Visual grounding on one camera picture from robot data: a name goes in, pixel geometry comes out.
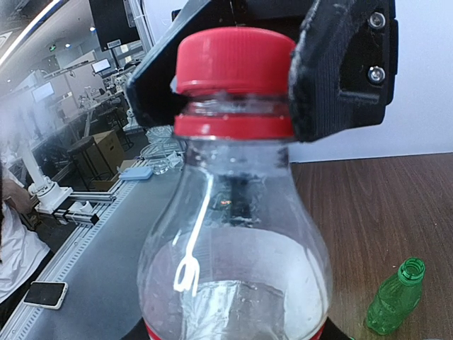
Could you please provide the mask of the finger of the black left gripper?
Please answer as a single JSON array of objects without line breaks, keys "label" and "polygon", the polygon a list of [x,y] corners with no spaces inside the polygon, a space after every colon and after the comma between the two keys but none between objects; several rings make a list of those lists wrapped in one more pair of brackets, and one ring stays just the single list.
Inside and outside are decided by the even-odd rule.
[{"label": "finger of the black left gripper", "polygon": [[289,69],[296,138],[381,124],[395,79],[395,1],[314,1]]},{"label": "finger of the black left gripper", "polygon": [[174,123],[189,98],[171,89],[178,46],[188,36],[211,28],[235,26],[245,1],[188,1],[163,37],[134,70],[126,87],[139,125],[152,128]]}]

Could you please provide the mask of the red bottle cap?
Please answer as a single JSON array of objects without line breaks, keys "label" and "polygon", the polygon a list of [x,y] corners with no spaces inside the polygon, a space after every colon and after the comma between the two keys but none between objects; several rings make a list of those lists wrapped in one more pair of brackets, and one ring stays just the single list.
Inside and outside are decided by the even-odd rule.
[{"label": "red bottle cap", "polygon": [[295,42],[271,30],[226,27],[204,30],[178,47],[179,94],[285,95]]}]

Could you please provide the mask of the clear bottle red label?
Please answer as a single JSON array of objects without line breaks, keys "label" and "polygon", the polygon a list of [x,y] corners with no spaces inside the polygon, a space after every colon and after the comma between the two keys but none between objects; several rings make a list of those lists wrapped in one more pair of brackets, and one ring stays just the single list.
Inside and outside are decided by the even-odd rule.
[{"label": "clear bottle red label", "polygon": [[[319,339],[332,270],[289,166],[281,95],[198,96],[176,118],[187,144],[173,197],[151,228],[137,285],[150,339]],[[221,223],[219,177],[257,176],[258,224]]]}]

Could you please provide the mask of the green plastic bottle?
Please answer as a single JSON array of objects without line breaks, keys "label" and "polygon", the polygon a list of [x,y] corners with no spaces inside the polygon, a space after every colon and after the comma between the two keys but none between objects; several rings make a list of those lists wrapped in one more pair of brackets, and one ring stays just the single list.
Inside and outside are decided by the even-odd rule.
[{"label": "green plastic bottle", "polygon": [[382,336],[395,332],[418,306],[424,277],[424,261],[416,257],[406,259],[397,272],[379,286],[367,309],[367,326]]}]

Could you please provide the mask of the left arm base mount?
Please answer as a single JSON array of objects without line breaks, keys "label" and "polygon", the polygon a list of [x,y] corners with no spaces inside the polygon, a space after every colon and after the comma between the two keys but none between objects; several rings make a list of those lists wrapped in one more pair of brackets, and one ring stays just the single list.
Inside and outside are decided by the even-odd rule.
[{"label": "left arm base mount", "polygon": [[220,176],[210,208],[221,223],[253,228],[258,224],[261,189],[262,183],[257,176]]}]

